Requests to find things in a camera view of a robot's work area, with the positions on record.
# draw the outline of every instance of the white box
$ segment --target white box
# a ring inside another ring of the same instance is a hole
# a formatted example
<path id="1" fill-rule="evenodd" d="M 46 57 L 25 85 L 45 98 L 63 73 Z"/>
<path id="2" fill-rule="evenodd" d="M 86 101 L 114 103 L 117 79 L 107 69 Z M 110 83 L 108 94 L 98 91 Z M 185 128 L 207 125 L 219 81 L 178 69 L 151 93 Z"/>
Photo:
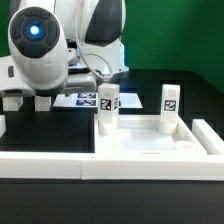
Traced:
<path id="1" fill-rule="evenodd" d="M 97 115 L 95 115 L 95 153 L 108 156 L 146 155 L 146 154 L 198 154 L 206 155 L 206 150 L 194 137 L 185 123 L 178 116 L 177 133 L 163 135 L 159 133 L 159 115 L 119 115 L 118 128 L 113 135 L 99 132 Z M 195 149 L 175 149 L 175 143 L 187 141 Z"/>
<path id="2" fill-rule="evenodd" d="M 3 101 L 3 111 L 18 111 L 23 104 L 22 97 L 5 97 Z"/>

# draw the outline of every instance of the white block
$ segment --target white block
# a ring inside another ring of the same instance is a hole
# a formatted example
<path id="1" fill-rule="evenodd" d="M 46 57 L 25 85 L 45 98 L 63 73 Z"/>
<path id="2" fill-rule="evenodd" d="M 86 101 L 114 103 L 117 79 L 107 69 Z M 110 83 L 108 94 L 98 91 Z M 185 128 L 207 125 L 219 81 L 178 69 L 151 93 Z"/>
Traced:
<path id="1" fill-rule="evenodd" d="M 176 133 L 180 100 L 180 86 L 163 85 L 159 132 L 164 135 Z"/>
<path id="2" fill-rule="evenodd" d="M 35 97 L 35 111 L 49 111 L 51 107 L 51 97 Z"/>
<path id="3" fill-rule="evenodd" d="M 98 88 L 98 120 L 102 134 L 113 134 L 119 112 L 119 85 L 104 83 Z"/>
<path id="4" fill-rule="evenodd" d="M 18 111 L 23 104 L 22 97 L 3 98 L 3 111 Z"/>
<path id="5" fill-rule="evenodd" d="M 6 131 L 6 126 L 5 126 L 5 116 L 0 115 L 0 138 Z"/>
<path id="6" fill-rule="evenodd" d="M 192 133 L 209 154 L 224 155 L 224 141 L 205 120 L 193 120 Z"/>

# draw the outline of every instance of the white panel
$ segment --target white panel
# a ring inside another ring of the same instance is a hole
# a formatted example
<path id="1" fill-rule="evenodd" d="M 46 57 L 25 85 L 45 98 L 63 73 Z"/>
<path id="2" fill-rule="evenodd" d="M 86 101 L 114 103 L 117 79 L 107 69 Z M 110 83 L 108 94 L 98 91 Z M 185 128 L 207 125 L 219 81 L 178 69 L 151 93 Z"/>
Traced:
<path id="1" fill-rule="evenodd" d="M 224 160 L 151 158 L 150 160 L 99 159 L 82 161 L 82 179 L 224 180 Z"/>

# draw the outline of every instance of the white robot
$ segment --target white robot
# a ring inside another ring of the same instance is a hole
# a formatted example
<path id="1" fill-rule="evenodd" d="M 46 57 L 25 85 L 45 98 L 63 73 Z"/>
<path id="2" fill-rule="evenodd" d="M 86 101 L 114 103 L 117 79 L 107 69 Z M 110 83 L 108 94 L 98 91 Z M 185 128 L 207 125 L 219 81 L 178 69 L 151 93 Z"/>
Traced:
<path id="1" fill-rule="evenodd" d="M 10 17 L 3 98 L 92 92 L 97 79 L 128 70 L 124 0 L 11 0 Z"/>

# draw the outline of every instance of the white divider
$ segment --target white divider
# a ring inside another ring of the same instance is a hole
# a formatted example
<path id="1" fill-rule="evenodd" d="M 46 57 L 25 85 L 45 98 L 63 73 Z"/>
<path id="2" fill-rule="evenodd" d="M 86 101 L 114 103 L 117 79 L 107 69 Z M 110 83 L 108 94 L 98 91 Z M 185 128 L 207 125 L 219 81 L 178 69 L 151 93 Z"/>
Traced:
<path id="1" fill-rule="evenodd" d="M 220 156 L 103 159 L 82 161 L 82 179 L 108 180 L 224 180 Z"/>
<path id="2" fill-rule="evenodd" d="M 82 179 L 91 154 L 0 152 L 0 178 Z"/>
<path id="3" fill-rule="evenodd" d="M 205 120 L 193 120 L 192 133 L 209 154 L 224 155 L 224 141 Z"/>

